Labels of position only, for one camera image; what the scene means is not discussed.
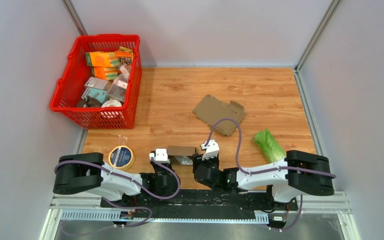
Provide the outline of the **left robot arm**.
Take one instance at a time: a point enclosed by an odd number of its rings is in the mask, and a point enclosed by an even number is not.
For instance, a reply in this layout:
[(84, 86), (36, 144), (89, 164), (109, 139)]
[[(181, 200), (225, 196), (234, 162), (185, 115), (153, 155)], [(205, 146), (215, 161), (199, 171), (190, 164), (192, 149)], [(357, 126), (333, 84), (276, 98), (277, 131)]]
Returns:
[(99, 152), (60, 157), (54, 168), (53, 193), (74, 195), (86, 192), (125, 208), (132, 203), (133, 196), (142, 193), (168, 200), (180, 191), (181, 180), (161, 148), (149, 154), (153, 173), (128, 173), (110, 166), (103, 158)]

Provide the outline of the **small white plastic packet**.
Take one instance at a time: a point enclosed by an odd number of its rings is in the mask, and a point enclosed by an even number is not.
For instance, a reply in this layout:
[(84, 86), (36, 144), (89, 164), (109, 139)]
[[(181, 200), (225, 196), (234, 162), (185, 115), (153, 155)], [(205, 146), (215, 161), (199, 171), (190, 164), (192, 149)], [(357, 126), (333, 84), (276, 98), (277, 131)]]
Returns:
[(182, 156), (175, 156), (174, 158), (180, 165), (185, 165), (185, 166), (193, 165), (193, 160), (189, 156), (182, 155)]

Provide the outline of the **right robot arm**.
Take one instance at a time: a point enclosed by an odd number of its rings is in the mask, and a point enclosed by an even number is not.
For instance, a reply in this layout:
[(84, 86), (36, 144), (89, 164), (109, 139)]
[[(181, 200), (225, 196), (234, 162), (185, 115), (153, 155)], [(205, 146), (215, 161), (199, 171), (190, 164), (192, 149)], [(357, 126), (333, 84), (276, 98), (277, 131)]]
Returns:
[(336, 176), (331, 173), (329, 159), (322, 155), (289, 150), (279, 161), (243, 170), (238, 167), (220, 170), (218, 156), (204, 158), (204, 154), (196, 153), (192, 161), (195, 181), (212, 190), (243, 192), (266, 186), (265, 203), (273, 210), (301, 194), (332, 196), (335, 193)]

